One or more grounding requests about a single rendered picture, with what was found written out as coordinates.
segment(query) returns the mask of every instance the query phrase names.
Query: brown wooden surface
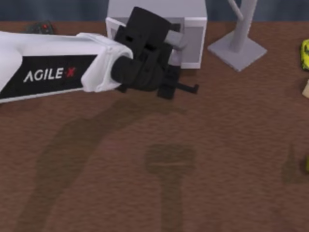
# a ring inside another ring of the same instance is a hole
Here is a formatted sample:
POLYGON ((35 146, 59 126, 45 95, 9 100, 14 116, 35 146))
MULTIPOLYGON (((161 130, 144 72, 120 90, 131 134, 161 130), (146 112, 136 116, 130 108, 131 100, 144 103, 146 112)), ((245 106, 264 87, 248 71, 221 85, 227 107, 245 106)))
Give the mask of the brown wooden surface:
MULTIPOLYGON (((233 26, 209 23, 206 45, 233 26)), ((268 53, 241 73, 205 49, 203 68, 182 77, 199 83, 199 94, 178 91, 172 102, 131 90, 2 105, 0 231, 309 231, 309 178, 300 171, 309 74, 298 53, 308 28, 254 23, 251 37, 268 53)))

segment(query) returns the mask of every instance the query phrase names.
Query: stand base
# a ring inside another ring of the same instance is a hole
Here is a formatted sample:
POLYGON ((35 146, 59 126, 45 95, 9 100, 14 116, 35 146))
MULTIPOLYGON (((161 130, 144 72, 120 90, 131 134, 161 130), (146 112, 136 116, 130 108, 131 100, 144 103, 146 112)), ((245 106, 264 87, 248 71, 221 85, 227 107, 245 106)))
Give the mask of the stand base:
POLYGON ((234 32, 227 34, 223 38, 214 42, 208 47, 208 50, 222 59, 226 64, 236 71, 240 72, 247 68, 250 64, 258 60, 266 54, 267 50, 258 45, 253 40, 247 38, 243 48, 236 53, 230 50, 230 43, 234 32))

